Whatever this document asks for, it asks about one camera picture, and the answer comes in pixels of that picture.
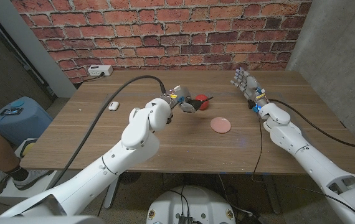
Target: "red object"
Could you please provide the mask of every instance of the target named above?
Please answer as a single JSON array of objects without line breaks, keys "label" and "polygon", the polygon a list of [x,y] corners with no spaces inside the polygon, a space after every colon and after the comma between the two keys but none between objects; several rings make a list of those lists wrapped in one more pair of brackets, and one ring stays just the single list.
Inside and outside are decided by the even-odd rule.
[{"label": "red object", "polygon": [[[208,99],[208,96],[204,95],[204,94],[200,94],[200,95],[197,95],[196,96],[196,100],[206,100]],[[209,104],[209,101],[205,101],[202,103],[201,107],[200,107],[200,110],[205,110],[207,109],[208,107],[208,104]]]}]

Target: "electrical outlet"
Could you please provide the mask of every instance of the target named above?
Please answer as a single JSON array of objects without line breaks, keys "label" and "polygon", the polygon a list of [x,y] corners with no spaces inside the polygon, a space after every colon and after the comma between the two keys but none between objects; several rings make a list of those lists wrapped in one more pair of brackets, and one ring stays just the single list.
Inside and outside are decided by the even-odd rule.
[{"label": "electrical outlet", "polygon": [[111,65],[91,65],[88,69],[90,76],[99,76],[104,72],[104,76],[109,76],[113,72]]}]

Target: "concrete wall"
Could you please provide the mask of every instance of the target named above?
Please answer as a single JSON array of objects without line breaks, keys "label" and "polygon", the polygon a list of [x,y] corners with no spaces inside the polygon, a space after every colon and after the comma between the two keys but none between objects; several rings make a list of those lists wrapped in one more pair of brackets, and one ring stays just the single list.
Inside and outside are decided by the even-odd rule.
[{"label": "concrete wall", "polygon": [[300,72],[355,135],[355,1],[314,0],[286,70]]}]

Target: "wooden table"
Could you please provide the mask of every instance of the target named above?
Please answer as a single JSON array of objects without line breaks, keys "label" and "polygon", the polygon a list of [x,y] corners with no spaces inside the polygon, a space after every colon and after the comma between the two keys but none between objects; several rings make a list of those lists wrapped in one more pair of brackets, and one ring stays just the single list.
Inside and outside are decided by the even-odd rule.
[{"label": "wooden table", "polygon": [[[337,138],[355,142],[353,135],[297,72],[250,72],[269,98],[291,104],[310,121]],[[32,151],[22,160],[28,169],[64,167],[77,148],[84,132],[95,117],[107,94],[139,75],[159,77],[167,89],[187,86],[192,96],[214,96],[208,109],[194,114],[178,107],[164,131],[158,153],[148,161],[132,167],[140,172],[195,172],[244,174],[253,172],[260,152],[260,129],[256,114],[247,107],[243,94],[230,84],[234,71],[115,71],[110,77],[84,83],[40,137]],[[143,108],[160,95],[154,80],[140,80],[126,87],[116,98],[117,111],[104,111],[92,134],[74,160],[71,169],[83,169],[111,149],[128,124],[130,111]],[[288,108],[291,121],[304,137],[342,169],[355,173],[355,148],[344,146],[319,133]],[[217,116],[227,118],[232,129],[218,134],[210,127]],[[263,131],[263,152],[257,173],[305,174],[294,158],[274,145]]]}]

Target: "black cable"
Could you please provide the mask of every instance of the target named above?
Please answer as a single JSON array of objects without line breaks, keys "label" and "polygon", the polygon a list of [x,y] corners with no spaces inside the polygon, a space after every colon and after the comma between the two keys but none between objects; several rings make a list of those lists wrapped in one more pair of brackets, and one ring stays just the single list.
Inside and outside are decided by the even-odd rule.
[{"label": "black cable", "polygon": [[260,129],[260,152],[259,152],[259,157],[258,157],[258,161],[257,161],[257,165],[255,165],[255,168],[252,172],[252,175],[251,175],[251,179],[252,181],[254,181],[255,183],[263,183],[263,181],[261,180],[255,180],[253,178],[253,175],[255,174],[255,171],[257,170],[257,167],[258,167],[258,163],[259,163],[259,160],[260,160],[260,156],[262,155],[262,147],[263,147],[263,137],[262,137],[262,124],[260,122],[260,117],[258,116],[258,121],[259,121],[259,129]]},{"label": "black cable", "polygon": [[189,202],[187,202],[186,197],[185,197],[183,194],[180,194],[179,192],[176,192],[176,191],[174,191],[174,190],[168,190],[168,191],[177,193],[178,195],[182,196],[182,197],[185,199],[186,204],[187,204],[187,217],[188,217],[189,214],[190,214],[190,209],[189,209]]},{"label": "black cable", "polygon": [[325,197],[331,198],[331,199],[333,199],[333,200],[335,200],[335,201],[337,201],[337,202],[339,202],[339,203],[345,205],[345,206],[348,207],[350,210],[352,210],[352,212],[355,213],[355,209],[353,209],[352,207],[350,207],[350,206],[347,205],[346,203],[344,203],[344,202],[342,202],[342,201],[340,201],[340,200],[338,200],[338,199],[336,199],[336,198],[334,198],[334,197],[332,197],[332,196],[330,196],[330,195],[326,195],[326,194],[324,194],[324,193],[317,192],[317,191],[315,191],[315,190],[304,189],[304,188],[296,187],[296,186],[286,185],[286,187],[292,187],[292,188],[295,188],[295,189],[306,190],[306,191],[313,192],[313,193],[316,193],[316,194],[324,195]]},{"label": "black cable", "polygon": [[117,94],[119,94],[119,92],[122,91],[127,85],[129,85],[130,83],[133,83],[134,81],[137,81],[137,80],[140,80],[140,79],[144,79],[144,78],[152,78],[152,79],[158,81],[159,85],[161,87],[162,94],[166,93],[166,90],[165,90],[165,87],[164,87],[164,84],[162,83],[162,81],[159,78],[154,77],[152,75],[142,75],[142,76],[139,76],[139,77],[132,78],[131,80],[129,80],[126,83],[124,83],[121,87],[119,87],[119,89],[117,89],[116,92],[114,92],[114,94],[112,94],[112,96],[109,97],[109,99],[107,99],[107,101],[104,103],[104,105],[102,106],[100,111],[97,113],[95,119],[92,121],[91,125],[89,126],[88,131],[85,133],[84,137],[80,141],[78,148],[75,150],[75,152],[73,153],[72,157],[68,161],[67,165],[65,165],[65,167],[61,171],[60,175],[50,185],[50,187],[49,187],[50,189],[53,188],[57,184],[57,182],[61,179],[61,177],[65,174],[67,169],[70,167],[71,163],[73,162],[73,160],[78,155],[78,153],[81,150],[82,146],[85,144],[86,140],[89,138],[90,133],[93,131],[93,128],[95,127],[97,121],[100,119],[100,116],[103,114],[104,110],[107,108],[108,104],[110,104],[111,101],[115,98],[115,96]]},{"label": "black cable", "polygon": [[296,114],[298,114],[299,116],[301,116],[302,119],[304,119],[308,124],[310,124],[312,127],[314,127],[316,130],[318,130],[319,132],[323,133],[325,136],[331,138],[331,139],[334,139],[335,141],[339,142],[339,143],[342,143],[344,145],[347,145],[347,146],[351,146],[351,147],[355,147],[355,144],[352,144],[352,143],[349,143],[349,142],[346,142],[346,141],[342,141],[328,133],[326,133],[325,131],[323,131],[322,129],[320,129],[319,127],[317,127],[316,125],[314,125],[312,122],[310,122],[305,116],[303,116],[299,111],[297,111],[296,109],[294,109],[292,106],[280,101],[280,100],[275,100],[275,99],[269,99],[269,101],[271,102],[277,102],[277,103],[281,103],[282,105],[288,107],[289,109],[291,109],[292,111],[294,111]]}]

